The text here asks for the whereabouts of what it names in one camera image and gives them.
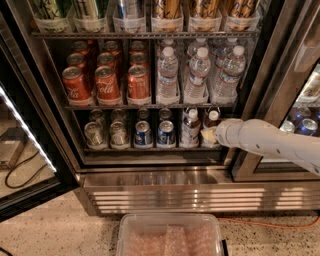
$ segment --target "cable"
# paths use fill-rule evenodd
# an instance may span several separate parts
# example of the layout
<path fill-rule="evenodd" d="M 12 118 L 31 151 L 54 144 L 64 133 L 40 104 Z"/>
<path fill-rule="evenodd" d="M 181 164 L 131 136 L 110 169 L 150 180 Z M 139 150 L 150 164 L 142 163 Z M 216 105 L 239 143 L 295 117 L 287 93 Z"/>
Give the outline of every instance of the cable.
<path fill-rule="evenodd" d="M 320 216 L 318 216 L 317 219 L 311 224 L 303 225 L 303 226 L 285 226 L 285 225 L 268 224 L 268 223 L 255 222 L 255 221 L 237 220 L 237 219 L 231 219 L 231 218 L 217 218 L 217 219 L 224 220 L 224 221 L 231 221 L 235 223 L 243 223 L 243 224 L 264 226 L 264 227 L 270 227 L 270 228 L 280 228 L 280 229 L 308 229 L 317 225 L 320 222 Z"/>
<path fill-rule="evenodd" d="M 43 166 L 41 166 L 32 176 L 30 179 L 28 179 L 26 182 L 18 185 L 18 186 L 11 186 L 9 185 L 9 177 L 11 176 L 11 174 L 18 168 L 20 167 L 21 165 L 31 161 L 33 158 L 35 158 L 35 156 L 39 154 L 39 151 L 37 151 L 34 155 L 32 155 L 31 157 L 27 158 L 26 160 L 23 160 L 21 163 L 17 164 L 15 167 L 13 167 L 9 173 L 7 174 L 6 178 L 5 178 L 5 185 L 8 187 L 8 188 L 11 188 L 11 189 L 17 189 L 17 188 L 22 188 L 24 187 L 25 185 L 27 185 L 28 183 L 30 183 L 36 176 L 38 176 L 40 174 L 40 172 L 43 170 L 44 167 L 47 166 L 47 164 L 44 164 Z"/>

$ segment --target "glass door refrigerator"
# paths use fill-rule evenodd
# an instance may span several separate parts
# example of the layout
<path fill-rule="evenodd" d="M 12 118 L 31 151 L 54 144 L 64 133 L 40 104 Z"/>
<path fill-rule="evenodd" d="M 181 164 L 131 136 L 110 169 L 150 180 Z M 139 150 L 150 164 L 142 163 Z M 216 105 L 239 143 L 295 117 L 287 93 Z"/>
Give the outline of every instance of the glass door refrigerator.
<path fill-rule="evenodd" d="M 208 146 L 201 131 L 208 109 L 220 112 L 218 122 L 258 118 L 280 127 L 290 107 L 309 104 L 297 98 L 316 67 L 320 1 L 213 1 L 219 5 L 211 6 L 216 12 L 210 23 L 199 16 L 201 1 L 137 1 L 135 11 L 126 9 L 126 1 L 71 2 L 3 0 L 1 36 L 89 215 L 318 208 L 318 176 L 285 160 Z M 206 81 L 186 68 L 188 46 L 196 38 L 209 45 L 212 70 Z M 175 97 L 160 97 L 159 81 L 172 80 L 162 77 L 157 63 L 163 45 L 172 41 L 179 86 Z M 246 65 L 236 90 L 218 101 L 215 50 L 226 41 L 244 49 Z M 88 69 L 75 68 L 70 55 L 87 56 L 86 49 Z M 131 56 L 141 51 L 149 62 L 143 66 L 140 57 L 136 68 Z M 98 66 L 101 55 L 106 62 Z M 82 82 L 74 82 L 78 77 Z M 206 82 L 200 100 L 186 94 L 189 81 Z M 74 90 L 79 83 L 83 90 Z M 201 121 L 201 131 L 190 136 L 192 146 L 185 143 L 182 125 L 185 115 L 193 115 L 190 109 Z M 159 113 L 171 113 L 169 130 L 160 125 Z"/>

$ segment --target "plastic container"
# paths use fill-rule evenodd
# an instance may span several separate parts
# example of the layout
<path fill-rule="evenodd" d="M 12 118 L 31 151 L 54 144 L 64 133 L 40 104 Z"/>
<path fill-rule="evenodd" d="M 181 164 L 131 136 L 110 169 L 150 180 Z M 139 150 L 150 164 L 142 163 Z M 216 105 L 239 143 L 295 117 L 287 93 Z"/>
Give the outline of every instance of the plastic container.
<path fill-rule="evenodd" d="M 117 256 L 222 256 L 218 220 L 209 214 L 128 214 L 120 222 Z"/>
<path fill-rule="evenodd" d="M 183 31 L 183 9 L 180 7 L 181 17 L 178 19 L 158 19 L 151 17 L 152 32 L 182 32 Z"/>
<path fill-rule="evenodd" d="M 66 18 L 45 20 L 40 19 L 39 14 L 35 14 L 34 20 L 41 33 L 70 33 L 74 30 L 73 15 L 74 9 L 71 7 Z"/>
<path fill-rule="evenodd" d="M 144 16 L 137 19 L 121 19 L 118 8 L 113 12 L 113 26 L 116 33 L 141 33 L 147 32 L 146 26 L 146 5 L 144 6 Z"/>

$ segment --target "red soda can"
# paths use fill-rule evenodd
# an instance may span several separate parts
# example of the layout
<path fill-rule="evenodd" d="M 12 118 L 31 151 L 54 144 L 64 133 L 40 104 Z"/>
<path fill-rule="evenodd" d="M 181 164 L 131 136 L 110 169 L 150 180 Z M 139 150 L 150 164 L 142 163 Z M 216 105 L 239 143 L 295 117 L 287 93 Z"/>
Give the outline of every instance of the red soda can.
<path fill-rule="evenodd" d="M 113 68 L 107 66 L 97 68 L 95 82 L 100 99 L 114 100 L 120 97 L 119 85 Z"/>
<path fill-rule="evenodd" d="M 110 68 L 115 68 L 115 58 L 114 55 L 108 52 L 104 52 L 97 57 L 97 66 L 108 66 Z"/>
<path fill-rule="evenodd" d="M 62 81 L 72 100 L 86 100 L 91 96 L 87 79 L 78 67 L 68 67 L 62 72 Z"/>
<path fill-rule="evenodd" d="M 150 96 L 150 83 L 144 66 L 135 65 L 128 70 L 128 92 L 131 99 L 145 99 Z"/>

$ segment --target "can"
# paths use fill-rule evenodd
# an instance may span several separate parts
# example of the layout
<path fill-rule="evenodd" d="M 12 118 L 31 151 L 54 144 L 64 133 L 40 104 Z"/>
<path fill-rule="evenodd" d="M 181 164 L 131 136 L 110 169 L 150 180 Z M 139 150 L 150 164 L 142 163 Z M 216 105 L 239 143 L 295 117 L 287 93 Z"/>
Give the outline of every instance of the can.
<path fill-rule="evenodd" d="M 300 122 L 295 133 L 311 136 L 317 131 L 317 129 L 318 129 L 318 124 L 316 121 L 310 118 L 305 118 Z"/>
<path fill-rule="evenodd" d="M 150 111 L 147 108 L 140 108 L 137 111 L 137 122 L 139 121 L 146 121 L 151 124 L 151 116 Z"/>
<path fill-rule="evenodd" d="M 111 144 L 122 146 L 129 143 L 127 129 L 122 122 L 114 122 L 110 126 Z"/>
<path fill-rule="evenodd" d="M 144 66 L 135 65 L 128 70 L 128 94 L 131 99 L 145 99 L 150 96 L 150 83 Z"/>
<path fill-rule="evenodd" d="M 146 121 L 139 121 L 135 126 L 134 142 L 139 146 L 147 146 L 152 144 L 152 134 L 150 125 Z"/>
<path fill-rule="evenodd" d="M 98 123 L 101 126 L 103 132 L 106 134 L 106 132 L 107 132 L 107 123 L 106 123 L 105 115 L 104 115 L 102 110 L 100 110 L 100 109 L 91 110 L 91 112 L 89 114 L 89 120 L 91 122 Z"/>
<path fill-rule="evenodd" d="M 97 66 L 108 66 L 110 68 L 115 68 L 116 62 L 114 55 L 108 52 L 99 54 L 97 57 Z"/>
<path fill-rule="evenodd" d="M 173 145 L 176 143 L 174 125 L 170 121 L 163 121 L 158 128 L 157 142 L 160 145 Z"/>
<path fill-rule="evenodd" d="M 120 97 L 118 80 L 113 68 L 107 66 L 97 68 L 95 83 L 100 99 L 115 100 Z"/>
<path fill-rule="evenodd" d="M 100 124 L 90 122 L 84 127 L 84 133 L 87 138 L 87 143 L 91 146 L 99 146 L 104 143 L 104 134 Z"/>
<path fill-rule="evenodd" d="M 62 81 L 72 100 L 87 100 L 91 97 L 88 81 L 81 69 L 68 67 L 62 72 Z"/>
<path fill-rule="evenodd" d="M 111 123 L 121 122 L 127 125 L 127 113 L 123 109 L 117 108 L 112 110 L 110 119 Z"/>
<path fill-rule="evenodd" d="M 295 125 L 288 120 L 285 120 L 280 127 L 281 131 L 287 132 L 287 133 L 294 133 L 295 129 L 296 129 Z"/>
<path fill-rule="evenodd" d="M 168 108 L 162 108 L 159 110 L 159 123 L 163 121 L 173 121 L 172 112 Z"/>

